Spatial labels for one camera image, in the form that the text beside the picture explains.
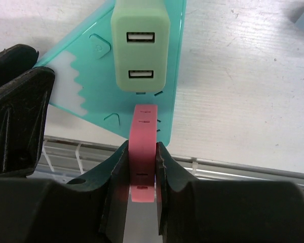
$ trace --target white wooden surface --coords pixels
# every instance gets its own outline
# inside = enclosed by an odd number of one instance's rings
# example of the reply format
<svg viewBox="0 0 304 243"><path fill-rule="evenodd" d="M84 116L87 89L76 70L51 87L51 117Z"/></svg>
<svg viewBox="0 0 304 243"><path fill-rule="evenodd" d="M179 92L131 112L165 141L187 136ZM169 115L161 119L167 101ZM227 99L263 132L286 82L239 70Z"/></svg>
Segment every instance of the white wooden surface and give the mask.
<svg viewBox="0 0 304 243"><path fill-rule="evenodd" d="M0 51L41 54L103 0L0 0ZM304 0L187 0L172 154L304 173ZM124 139L49 108L46 134Z"/></svg>

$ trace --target wire rack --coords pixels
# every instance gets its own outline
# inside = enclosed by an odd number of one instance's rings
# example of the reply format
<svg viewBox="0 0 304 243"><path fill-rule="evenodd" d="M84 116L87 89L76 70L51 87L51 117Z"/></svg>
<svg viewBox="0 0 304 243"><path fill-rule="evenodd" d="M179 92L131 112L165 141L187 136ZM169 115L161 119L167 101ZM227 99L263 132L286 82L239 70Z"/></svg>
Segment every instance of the wire rack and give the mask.
<svg viewBox="0 0 304 243"><path fill-rule="evenodd" d="M116 149L107 145L45 137L41 159L30 177L51 178L66 183L105 161ZM173 157L186 170L202 180L282 180L293 181L304 189L304 174L300 173L193 157Z"/></svg>

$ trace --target usb port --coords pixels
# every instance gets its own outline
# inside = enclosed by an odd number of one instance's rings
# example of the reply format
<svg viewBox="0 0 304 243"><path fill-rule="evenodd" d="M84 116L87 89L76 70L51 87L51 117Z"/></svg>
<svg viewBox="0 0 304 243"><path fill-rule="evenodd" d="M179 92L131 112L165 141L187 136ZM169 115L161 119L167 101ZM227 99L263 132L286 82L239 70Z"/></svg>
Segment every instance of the usb port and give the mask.
<svg viewBox="0 0 304 243"><path fill-rule="evenodd" d="M153 32L127 32L127 42L154 43L155 33Z"/></svg>
<svg viewBox="0 0 304 243"><path fill-rule="evenodd" d="M128 78L153 78L153 71L128 71Z"/></svg>

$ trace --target teal phone stand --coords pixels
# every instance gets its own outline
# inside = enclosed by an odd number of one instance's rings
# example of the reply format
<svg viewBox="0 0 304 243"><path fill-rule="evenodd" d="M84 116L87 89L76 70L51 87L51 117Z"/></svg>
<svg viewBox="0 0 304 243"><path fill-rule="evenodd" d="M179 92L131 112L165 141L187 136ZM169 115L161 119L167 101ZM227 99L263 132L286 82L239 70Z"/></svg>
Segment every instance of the teal phone stand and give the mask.
<svg viewBox="0 0 304 243"><path fill-rule="evenodd" d="M170 142L186 0L165 0L170 18L166 84L158 93L122 91L116 82L110 19L115 1L105 2L46 53L36 66L56 73L50 104L128 138L137 104L158 106L157 140Z"/></svg>

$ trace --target pink plastic strip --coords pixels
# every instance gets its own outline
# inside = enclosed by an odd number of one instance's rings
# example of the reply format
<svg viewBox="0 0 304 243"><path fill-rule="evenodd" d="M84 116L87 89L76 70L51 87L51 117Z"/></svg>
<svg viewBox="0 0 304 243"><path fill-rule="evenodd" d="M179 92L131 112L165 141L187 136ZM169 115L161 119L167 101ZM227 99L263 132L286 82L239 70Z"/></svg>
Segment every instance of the pink plastic strip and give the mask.
<svg viewBox="0 0 304 243"><path fill-rule="evenodd" d="M132 201L154 202L157 149L156 105L136 105L129 138Z"/></svg>

